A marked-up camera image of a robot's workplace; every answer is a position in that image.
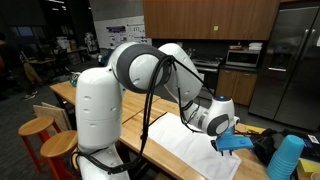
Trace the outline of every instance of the stacked cups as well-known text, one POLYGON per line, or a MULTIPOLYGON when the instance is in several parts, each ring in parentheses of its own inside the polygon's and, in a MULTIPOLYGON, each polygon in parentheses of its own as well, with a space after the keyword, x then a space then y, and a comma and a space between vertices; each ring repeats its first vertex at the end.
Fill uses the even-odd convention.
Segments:
POLYGON ((286 136, 268 165, 267 174, 270 179, 290 179, 290 175, 297 166, 303 147, 304 142, 301 138, 294 135, 286 136))

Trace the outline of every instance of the white cylindrical robot base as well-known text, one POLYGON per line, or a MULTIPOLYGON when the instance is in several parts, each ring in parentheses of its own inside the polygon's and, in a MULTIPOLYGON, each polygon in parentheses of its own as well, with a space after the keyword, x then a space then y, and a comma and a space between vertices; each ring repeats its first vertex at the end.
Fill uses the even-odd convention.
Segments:
POLYGON ((111 68, 84 71, 77 83, 76 117, 81 151, 102 149, 121 135, 121 89, 111 68))

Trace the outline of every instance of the ceiling light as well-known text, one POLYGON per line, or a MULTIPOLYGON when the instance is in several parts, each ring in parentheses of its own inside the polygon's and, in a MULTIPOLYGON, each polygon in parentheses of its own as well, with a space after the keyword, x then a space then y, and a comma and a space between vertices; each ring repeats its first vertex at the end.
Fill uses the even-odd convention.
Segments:
POLYGON ((57 1, 57 0, 47 0, 47 1, 64 4, 63 1, 57 1))

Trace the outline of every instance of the kitchen counter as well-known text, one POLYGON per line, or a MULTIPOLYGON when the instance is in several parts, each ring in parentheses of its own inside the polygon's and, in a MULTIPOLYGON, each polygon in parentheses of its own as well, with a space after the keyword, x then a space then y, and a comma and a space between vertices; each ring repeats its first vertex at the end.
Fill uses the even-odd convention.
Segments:
POLYGON ((258 68, 249 68, 249 67, 240 67, 240 66, 231 66, 231 65, 220 65, 220 69, 229 69, 229 70, 235 70, 235 71, 244 71, 244 72, 252 72, 252 73, 259 73, 258 68))

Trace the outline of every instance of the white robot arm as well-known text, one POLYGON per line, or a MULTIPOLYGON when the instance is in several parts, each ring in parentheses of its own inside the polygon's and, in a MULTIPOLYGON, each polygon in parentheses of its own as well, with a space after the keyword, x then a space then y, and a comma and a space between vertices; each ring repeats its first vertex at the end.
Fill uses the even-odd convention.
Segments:
MULTIPOLYGON (((164 85, 179 103, 184 124, 192 124, 209 136, 234 127, 230 98, 213 98, 209 109, 193 102, 202 87, 199 79, 194 64, 177 44, 159 49, 134 42, 122 44, 111 55, 107 67, 86 70, 78 79, 76 117, 82 155, 90 154, 109 167, 122 164, 114 143, 121 135, 121 102, 126 89, 147 93, 152 85, 164 85)), ((235 149, 213 145, 219 151, 235 149)), ((83 179, 129 178, 124 167, 112 171, 82 156, 79 166, 83 179)))

